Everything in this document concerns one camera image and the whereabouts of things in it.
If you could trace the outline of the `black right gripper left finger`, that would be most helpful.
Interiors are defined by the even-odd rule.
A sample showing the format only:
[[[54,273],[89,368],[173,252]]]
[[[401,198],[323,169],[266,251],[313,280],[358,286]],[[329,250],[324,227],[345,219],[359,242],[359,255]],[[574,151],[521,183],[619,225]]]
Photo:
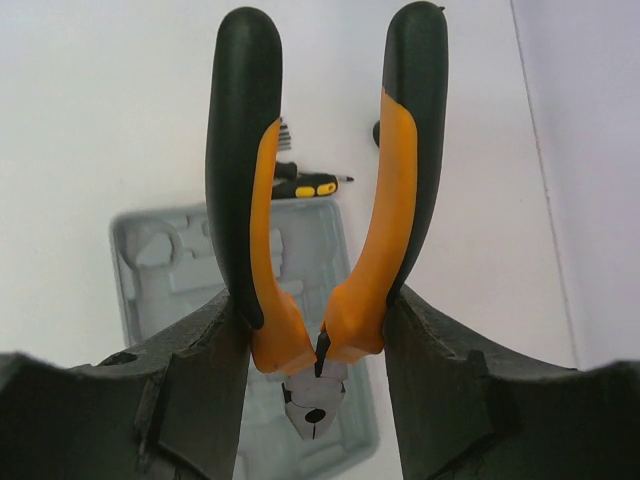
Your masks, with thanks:
[[[228,293],[98,365],[1,357],[5,479],[229,479],[250,332]]]

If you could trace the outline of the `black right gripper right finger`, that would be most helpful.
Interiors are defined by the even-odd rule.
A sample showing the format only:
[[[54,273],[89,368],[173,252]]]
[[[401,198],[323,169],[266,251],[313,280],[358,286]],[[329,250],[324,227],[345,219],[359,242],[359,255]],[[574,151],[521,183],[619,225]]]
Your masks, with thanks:
[[[403,289],[384,322],[406,479],[635,479],[639,365],[563,368]]]

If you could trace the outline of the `grey plastic tool case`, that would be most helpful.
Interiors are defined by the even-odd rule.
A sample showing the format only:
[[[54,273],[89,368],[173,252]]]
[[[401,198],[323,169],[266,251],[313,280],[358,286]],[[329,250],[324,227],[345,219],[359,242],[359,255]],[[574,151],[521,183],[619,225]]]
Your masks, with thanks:
[[[201,308],[224,288],[206,208],[123,214],[110,229],[123,330],[138,344]],[[319,332],[331,290],[350,272],[341,216],[332,200],[277,201],[271,261],[311,335]],[[304,441],[285,415],[282,376],[250,367],[233,476],[236,479],[334,479],[365,461],[379,435],[367,367],[348,371],[346,396],[328,432]]]

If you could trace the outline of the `orange black handled pliers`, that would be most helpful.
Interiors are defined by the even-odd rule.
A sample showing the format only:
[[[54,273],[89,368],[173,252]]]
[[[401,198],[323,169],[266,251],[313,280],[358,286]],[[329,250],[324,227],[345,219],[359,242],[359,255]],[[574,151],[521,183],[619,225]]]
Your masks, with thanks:
[[[324,436],[349,367],[381,352],[382,325],[429,229],[440,180],[448,87],[441,7],[392,18],[384,49],[374,209],[353,269],[344,258],[334,177],[277,159],[283,52],[263,11],[221,22],[214,50],[206,195],[220,280],[251,329],[255,368],[282,378],[284,412],[305,440]]]

